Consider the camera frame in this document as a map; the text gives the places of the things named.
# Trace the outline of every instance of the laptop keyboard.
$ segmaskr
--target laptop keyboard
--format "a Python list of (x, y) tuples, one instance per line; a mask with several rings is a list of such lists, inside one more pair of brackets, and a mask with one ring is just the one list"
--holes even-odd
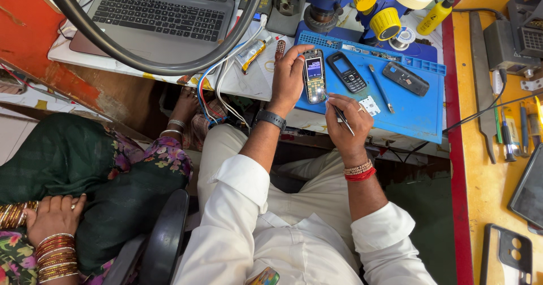
[(92, 21), (216, 42), (224, 15), (155, 0), (102, 0)]

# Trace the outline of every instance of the gray laptop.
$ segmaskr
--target gray laptop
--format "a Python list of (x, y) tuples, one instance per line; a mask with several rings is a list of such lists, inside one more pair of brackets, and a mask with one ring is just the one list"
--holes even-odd
[[(160, 63), (185, 63), (226, 37), (234, 0), (95, 0), (88, 15), (119, 45)], [(70, 49), (107, 56), (77, 32)]]

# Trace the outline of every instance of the red thread bracelet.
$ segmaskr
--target red thread bracelet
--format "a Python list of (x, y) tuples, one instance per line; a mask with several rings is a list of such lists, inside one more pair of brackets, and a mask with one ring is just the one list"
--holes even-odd
[(367, 171), (364, 171), (363, 173), (359, 173), (357, 175), (345, 175), (345, 179), (351, 182), (367, 180), (368, 178), (371, 177), (371, 175), (375, 173), (375, 171), (376, 171), (375, 168), (372, 167), (368, 169)]

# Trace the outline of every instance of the bare foot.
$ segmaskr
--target bare foot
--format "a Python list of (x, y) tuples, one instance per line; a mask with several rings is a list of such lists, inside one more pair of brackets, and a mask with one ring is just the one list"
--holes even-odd
[[(175, 104), (173, 109), (172, 116), (170, 120), (180, 120), (184, 122), (187, 126), (194, 117), (196, 109), (198, 108), (198, 98), (196, 96), (196, 89), (193, 87), (183, 87), (179, 99)], [(183, 132), (183, 128), (177, 124), (171, 123), (166, 127), (167, 130), (177, 130)], [(181, 141), (181, 136), (176, 132), (166, 132), (162, 136), (171, 136), (178, 141)]]

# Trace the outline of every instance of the white trousers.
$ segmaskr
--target white trousers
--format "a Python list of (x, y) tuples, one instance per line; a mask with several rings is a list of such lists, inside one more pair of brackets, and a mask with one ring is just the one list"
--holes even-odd
[[(209, 178), (217, 172), (225, 160), (240, 152), (245, 141), (247, 136), (230, 125), (219, 125), (208, 132), (198, 177), (200, 212), (204, 211), (204, 206), (216, 185), (207, 184)], [(351, 252), (355, 252), (347, 181), (343, 176), (343, 168), (343, 160), (338, 151), (282, 165), (277, 171), (278, 175), (287, 173), (308, 181), (300, 192), (295, 194), (287, 194), (270, 184), (268, 211), (290, 225), (295, 225), (316, 213), (341, 235)]]

